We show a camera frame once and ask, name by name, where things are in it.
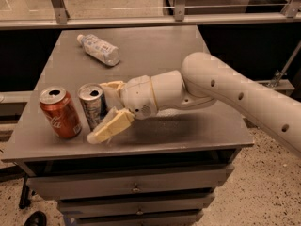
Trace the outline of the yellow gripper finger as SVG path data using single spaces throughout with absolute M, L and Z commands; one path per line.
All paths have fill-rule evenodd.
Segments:
M 101 83 L 100 86 L 103 89 L 106 98 L 120 99 L 120 91 L 125 86 L 123 81 L 111 81 Z
M 90 144 L 98 144 L 107 141 L 111 137 L 129 128 L 135 119 L 135 115 L 128 109 L 121 110 L 111 108 L 103 121 L 87 135 Z

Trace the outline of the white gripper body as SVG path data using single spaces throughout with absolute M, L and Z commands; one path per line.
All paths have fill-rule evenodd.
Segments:
M 143 75 L 129 80 L 121 89 L 120 98 L 124 107 L 138 120 L 155 116 L 158 112 L 149 76 Z

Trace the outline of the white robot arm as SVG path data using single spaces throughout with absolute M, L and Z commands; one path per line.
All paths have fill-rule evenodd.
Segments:
M 301 103 L 254 82 L 220 59 L 196 52 L 178 71 L 128 82 L 102 83 L 108 113 L 88 134 L 91 144 L 102 143 L 161 110 L 191 110 L 217 100 L 233 107 L 297 156 L 301 155 Z

